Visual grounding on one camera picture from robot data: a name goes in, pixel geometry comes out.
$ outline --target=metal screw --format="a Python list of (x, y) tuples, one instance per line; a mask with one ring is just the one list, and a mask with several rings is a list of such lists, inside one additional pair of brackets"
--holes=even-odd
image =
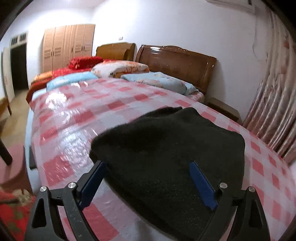
[(226, 183), (220, 183), (220, 187), (225, 189), (225, 188), (227, 188), (227, 184)]
[(76, 186), (76, 183), (69, 183), (68, 188), (74, 188)]
[(41, 192), (45, 192), (46, 189), (47, 189), (47, 187), (46, 187), (46, 186), (43, 186), (43, 187), (40, 188), (40, 191), (41, 191)]
[(255, 189), (254, 187), (249, 187), (249, 191), (250, 191), (250, 192), (255, 192), (256, 189)]

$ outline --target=pink curtain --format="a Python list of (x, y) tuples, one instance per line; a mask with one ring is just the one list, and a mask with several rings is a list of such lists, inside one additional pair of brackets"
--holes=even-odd
[(296, 160), (296, 44), (272, 11), (267, 69), (243, 126), (287, 163)]

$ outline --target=wardrobe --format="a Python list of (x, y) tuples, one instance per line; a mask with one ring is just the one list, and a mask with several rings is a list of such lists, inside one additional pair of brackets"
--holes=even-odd
[(69, 60), (91, 56), (95, 24), (77, 24), (45, 30), (43, 72), (67, 67)]

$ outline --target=dark wooden headboard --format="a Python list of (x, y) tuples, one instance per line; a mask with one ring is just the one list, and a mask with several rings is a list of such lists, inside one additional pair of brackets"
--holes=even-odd
[(216, 58), (177, 46), (142, 45), (136, 62), (148, 65), (152, 72), (162, 72), (191, 83), (206, 94)]

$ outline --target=doorway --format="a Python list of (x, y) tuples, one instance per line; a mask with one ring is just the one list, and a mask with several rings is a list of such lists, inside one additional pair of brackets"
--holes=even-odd
[(11, 54), (11, 77), (15, 92), (29, 89), (27, 76), (27, 44), (12, 48)]

